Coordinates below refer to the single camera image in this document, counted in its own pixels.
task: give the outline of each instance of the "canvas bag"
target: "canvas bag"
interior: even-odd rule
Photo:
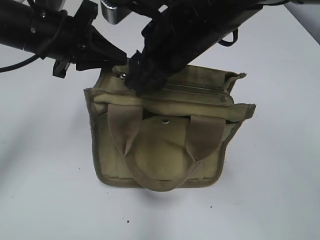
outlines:
[[[137,97],[127,73],[128,66],[102,69],[84,90],[99,180],[158,192],[216,182],[228,143],[256,108],[230,96],[246,74],[188,65],[162,90]]]

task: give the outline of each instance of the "zipper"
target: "zipper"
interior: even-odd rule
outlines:
[[[197,93],[197,94],[202,94],[202,95],[219,95],[219,96],[227,97],[232,102],[234,102],[233,98],[228,93],[226,93],[224,91],[218,91],[218,90],[213,90],[213,89],[208,89],[208,88],[167,83],[163,87],[163,89],[178,90],[178,91],[182,91],[182,92],[191,92],[191,93]]]

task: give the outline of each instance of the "strap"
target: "strap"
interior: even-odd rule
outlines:
[[[149,178],[139,168],[135,159],[128,154],[142,124],[142,106],[108,105],[108,126],[115,145],[123,155],[126,166],[134,179],[143,187],[166,192],[182,185],[201,163],[216,151],[222,141],[225,120],[222,118],[191,116],[186,132],[185,147],[192,164],[183,177],[171,181]]]
[[[221,40],[219,41],[219,44],[222,45],[222,46],[225,46],[225,47],[230,47],[230,46],[232,46],[234,43],[236,43],[236,41],[238,40],[238,35],[239,35],[239,30],[238,30],[238,28],[237,28],[236,30],[234,30],[234,31],[232,32],[232,34],[233,34],[233,40],[232,40],[232,41],[225,41],[225,40],[221,39]]]

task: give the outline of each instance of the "metal snap button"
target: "metal snap button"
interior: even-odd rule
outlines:
[[[162,123],[163,123],[163,124],[168,124],[168,123],[170,123],[170,120],[169,120],[169,119],[163,119],[163,120],[162,120]]]

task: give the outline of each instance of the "white table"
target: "white table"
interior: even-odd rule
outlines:
[[[66,1],[74,14],[80,1]],[[94,25],[131,56],[148,22]],[[53,60],[0,74],[0,239],[320,239],[320,47],[282,6],[266,7],[230,48],[193,64],[246,72],[236,102],[256,103],[231,141],[220,180],[156,193],[109,187],[93,167],[83,89],[99,70],[51,76]],[[0,66],[30,56],[0,46]]]

